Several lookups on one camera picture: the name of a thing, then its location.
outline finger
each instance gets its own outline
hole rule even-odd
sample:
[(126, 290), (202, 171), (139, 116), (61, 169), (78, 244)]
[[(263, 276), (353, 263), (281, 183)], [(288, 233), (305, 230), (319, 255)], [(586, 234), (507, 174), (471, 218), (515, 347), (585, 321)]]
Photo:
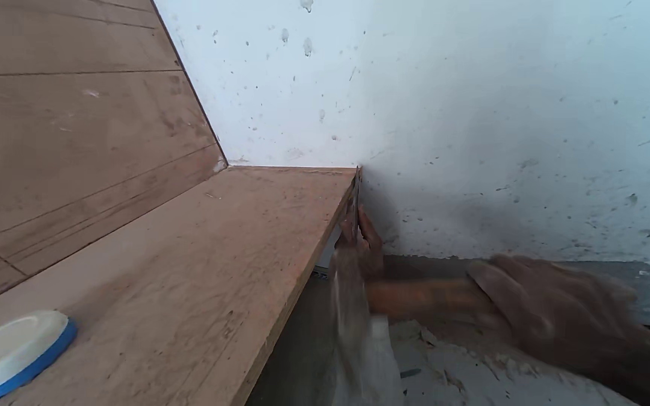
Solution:
[(495, 254), (491, 257), (491, 263), (519, 282), (531, 274), (531, 270), (527, 265), (505, 254)]
[(513, 328), (526, 328), (532, 318), (528, 292), (500, 268), (482, 261), (472, 263), (468, 275), (495, 304)]
[(378, 235), (378, 232), (375, 231), (373, 222), (366, 214), (364, 206), (359, 206), (357, 208), (358, 213), (358, 224), (360, 225), (360, 232), (363, 235), (363, 238), (368, 242), (370, 249), (379, 251), (383, 248), (383, 240)]

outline paint stain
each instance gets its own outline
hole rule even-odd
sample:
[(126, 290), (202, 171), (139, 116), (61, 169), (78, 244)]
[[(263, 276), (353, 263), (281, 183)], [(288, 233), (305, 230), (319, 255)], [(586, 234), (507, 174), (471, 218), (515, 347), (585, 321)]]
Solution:
[(531, 158), (529, 160), (525, 160), (518, 165), (521, 167), (521, 169), (528, 168), (529, 166), (536, 166), (540, 163), (536, 158)]
[(300, 0), (300, 6), (303, 9), (308, 10), (308, 13), (313, 11), (313, 3), (313, 0)]
[(310, 38), (305, 38), (305, 42), (302, 43), (302, 49), (305, 50), (305, 56), (308, 58), (313, 53), (313, 42)]

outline hand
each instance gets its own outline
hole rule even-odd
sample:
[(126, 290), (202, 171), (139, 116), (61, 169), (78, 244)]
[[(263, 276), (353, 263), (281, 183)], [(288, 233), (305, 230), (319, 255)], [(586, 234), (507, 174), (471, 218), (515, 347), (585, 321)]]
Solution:
[(470, 277), (508, 320), (518, 346), (549, 364), (600, 380), (643, 329), (629, 288), (523, 256), (476, 262)]
[(348, 212), (345, 220), (340, 222), (340, 238), (338, 244), (357, 246), (357, 263), (365, 281), (374, 280), (383, 275), (383, 240), (375, 231), (373, 223), (368, 218), (363, 206), (357, 208), (357, 224), (362, 236), (352, 235), (352, 214)]

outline painter's tape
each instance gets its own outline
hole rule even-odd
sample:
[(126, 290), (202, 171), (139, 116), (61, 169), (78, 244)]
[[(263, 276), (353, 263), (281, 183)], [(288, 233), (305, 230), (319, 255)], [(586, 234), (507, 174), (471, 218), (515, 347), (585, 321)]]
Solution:
[(20, 373), (8, 379), (5, 383), (0, 385), (0, 399), (9, 392), (16, 388), (25, 385), (32, 381), (42, 371), (47, 369), (56, 359), (61, 355), (69, 346), (69, 344), (77, 336), (77, 325), (71, 318), (67, 318), (67, 326), (61, 332), (59, 337), (52, 343), (52, 345), (39, 355), (34, 362), (24, 368)]

